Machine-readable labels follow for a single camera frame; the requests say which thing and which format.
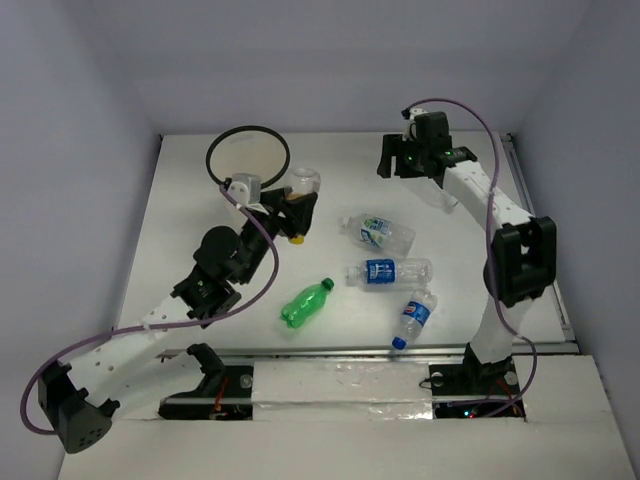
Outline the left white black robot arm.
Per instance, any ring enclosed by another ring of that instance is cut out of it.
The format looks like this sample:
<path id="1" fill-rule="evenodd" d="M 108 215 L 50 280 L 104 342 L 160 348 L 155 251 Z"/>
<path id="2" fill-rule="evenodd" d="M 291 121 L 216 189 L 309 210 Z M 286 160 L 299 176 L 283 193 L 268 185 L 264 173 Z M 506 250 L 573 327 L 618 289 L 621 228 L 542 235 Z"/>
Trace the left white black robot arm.
<path id="1" fill-rule="evenodd" d="M 193 254 L 191 272 L 138 324 L 64 348 L 30 380 L 26 389 L 37 393 L 51 426 L 47 432 L 66 453 L 90 448 L 128 410 L 148 397 L 166 395 L 169 372 L 158 357 L 167 349 L 181 350 L 191 364 L 186 381 L 196 393 L 209 395 L 219 388 L 225 366 L 212 347 L 199 341 L 199 332 L 247 310 L 267 293 L 274 275 L 248 301 L 235 288 L 249 283 L 265 255 L 279 257 L 276 237 L 308 233 L 318 200 L 315 191 L 291 187 L 262 192 L 255 203 L 239 201 L 235 185 L 220 192 L 244 217 L 239 230 L 211 228 Z"/>

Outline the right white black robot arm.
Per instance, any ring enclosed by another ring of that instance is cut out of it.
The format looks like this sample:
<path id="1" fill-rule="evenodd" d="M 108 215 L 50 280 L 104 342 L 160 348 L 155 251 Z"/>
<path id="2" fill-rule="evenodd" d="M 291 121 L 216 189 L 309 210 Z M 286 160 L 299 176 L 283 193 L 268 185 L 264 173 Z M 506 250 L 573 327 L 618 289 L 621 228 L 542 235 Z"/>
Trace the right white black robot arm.
<path id="1" fill-rule="evenodd" d="M 441 396 L 486 396 L 512 367 L 512 347 L 533 302 L 556 278 L 557 227 L 517 206 L 466 147 L 452 143 L 443 112 L 409 107 L 401 134 L 383 137 L 379 176 L 425 177 L 453 196 L 483 228 L 488 301 L 480 326 L 459 364 L 430 376 Z"/>

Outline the clear bottle yellow cap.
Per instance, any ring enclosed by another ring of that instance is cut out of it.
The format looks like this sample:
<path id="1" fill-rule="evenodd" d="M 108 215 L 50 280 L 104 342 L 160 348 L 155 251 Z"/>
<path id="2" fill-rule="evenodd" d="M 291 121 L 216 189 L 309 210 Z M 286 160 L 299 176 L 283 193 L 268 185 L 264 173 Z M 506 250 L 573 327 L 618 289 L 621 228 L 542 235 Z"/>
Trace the clear bottle yellow cap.
<path id="1" fill-rule="evenodd" d="M 288 198 L 291 199 L 309 193 L 318 194 L 321 176 L 311 168 L 297 167 L 290 171 L 287 182 L 290 188 Z M 294 245 L 301 245 L 304 243 L 304 238 L 305 236 L 290 238 L 289 242 Z"/>

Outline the clear plastic bottle white cap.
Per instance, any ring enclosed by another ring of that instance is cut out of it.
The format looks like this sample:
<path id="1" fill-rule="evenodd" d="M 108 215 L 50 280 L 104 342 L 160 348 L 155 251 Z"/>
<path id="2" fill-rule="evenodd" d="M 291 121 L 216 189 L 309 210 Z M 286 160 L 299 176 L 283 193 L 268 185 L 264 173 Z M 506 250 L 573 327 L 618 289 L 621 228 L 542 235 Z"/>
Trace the clear plastic bottle white cap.
<path id="1" fill-rule="evenodd" d="M 454 211 L 458 200 L 447 193 L 434 180 L 427 179 L 422 187 L 423 200 L 430 206 L 439 209 L 446 214 Z"/>

